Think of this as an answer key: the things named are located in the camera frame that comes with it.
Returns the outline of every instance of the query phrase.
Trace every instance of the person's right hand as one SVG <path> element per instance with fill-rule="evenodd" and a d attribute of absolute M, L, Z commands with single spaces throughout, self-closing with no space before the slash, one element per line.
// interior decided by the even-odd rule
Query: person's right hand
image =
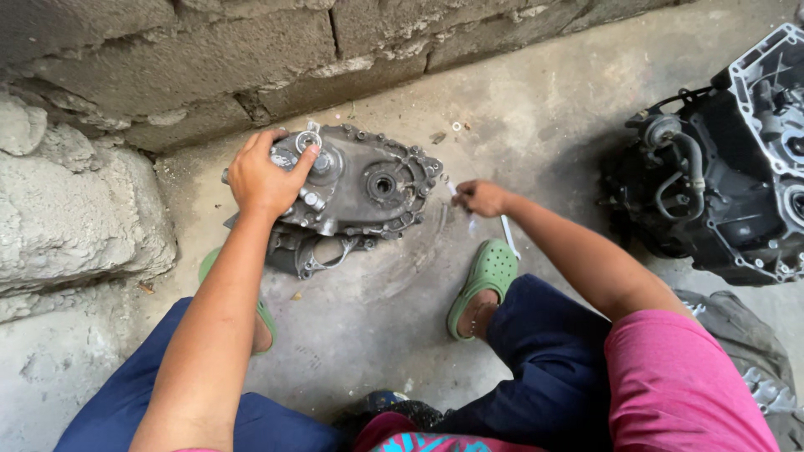
<path fill-rule="evenodd" d="M 457 195 L 453 196 L 454 206 L 463 206 L 480 216 L 506 215 L 508 204 L 514 196 L 487 180 L 475 179 L 458 184 Z"/>
<path fill-rule="evenodd" d="M 235 197 L 240 216 L 252 213 L 274 221 L 285 213 L 299 195 L 307 173 L 321 150 L 308 146 L 291 171 L 271 162 L 271 145 L 288 136 L 281 129 L 253 134 L 229 165 L 229 187 Z"/>

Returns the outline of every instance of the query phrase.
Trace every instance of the foot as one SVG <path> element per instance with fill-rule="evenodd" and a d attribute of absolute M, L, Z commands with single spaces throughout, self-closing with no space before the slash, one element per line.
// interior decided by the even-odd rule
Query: foot
<path fill-rule="evenodd" d="M 457 332 L 464 337 L 476 337 L 486 340 L 486 329 L 489 320 L 499 307 L 499 295 L 492 289 L 477 292 L 470 300 L 463 314 L 457 321 Z"/>
<path fill-rule="evenodd" d="M 254 316 L 254 340 L 252 341 L 252 356 L 262 353 L 273 343 L 273 337 L 268 326 L 263 322 L 259 314 Z"/>

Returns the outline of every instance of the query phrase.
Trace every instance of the open-end wrench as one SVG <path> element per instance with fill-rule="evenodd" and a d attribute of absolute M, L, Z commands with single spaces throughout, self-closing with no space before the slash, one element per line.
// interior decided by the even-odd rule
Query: open-end wrench
<path fill-rule="evenodd" d="M 514 252 L 514 256 L 518 261 L 522 260 L 522 255 L 519 254 L 519 251 L 516 250 L 514 246 L 514 237 L 511 236 L 511 228 L 508 226 L 508 217 L 505 215 L 500 216 L 500 220 L 502 220 L 502 230 L 505 231 L 505 240 L 508 242 L 508 246 L 511 247 L 511 251 Z"/>
<path fill-rule="evenodd" d="M 451 180 L 449 180 L 449 177 L 445 180 L 444 184 L 447 186 L 447 190 L 449 190 L 449 193 L 452 196 L 457 195 L 457 189 L 455 188 L 455 184 L 452 183 Z M 477 226 L 478 226 L 478 222 L 477 222 L 478 216 L 476 216 L 474 214 L 474 212 L 472 212 L 470 210 L 467 210 L 466 211 L 466 219 L 469 221 L 469 234 L 473 235 L 475 229 L 477 229 Z"/>

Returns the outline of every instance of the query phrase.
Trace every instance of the cinder block wall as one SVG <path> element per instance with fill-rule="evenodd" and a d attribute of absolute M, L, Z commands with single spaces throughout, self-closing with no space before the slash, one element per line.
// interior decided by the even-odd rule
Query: cinder block wall
<path fill-rule="evenodd" d="M 4 0 L 12 94 L 163 152 L 692 0 Z"/>

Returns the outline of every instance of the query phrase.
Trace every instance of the blue pants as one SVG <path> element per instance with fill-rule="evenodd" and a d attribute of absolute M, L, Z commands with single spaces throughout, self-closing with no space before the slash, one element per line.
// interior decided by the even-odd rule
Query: blue pants
<path fill-rule="evenodd" d="M 148 339 L 82 408 L 55 452 L 126 452 L 154 388 L 170 337 L 192 298 L 182 298 Z M 610 323 L 525 275 L 511 285 L 489 325 L 489 343 L 514 373 L 459 409 L 438 432 L 471 434 L 557 450 L 611 449 L 603 341 Z M 259 394 L 244 394 L 235 452 L 334 451 L 337 430 Z"/>

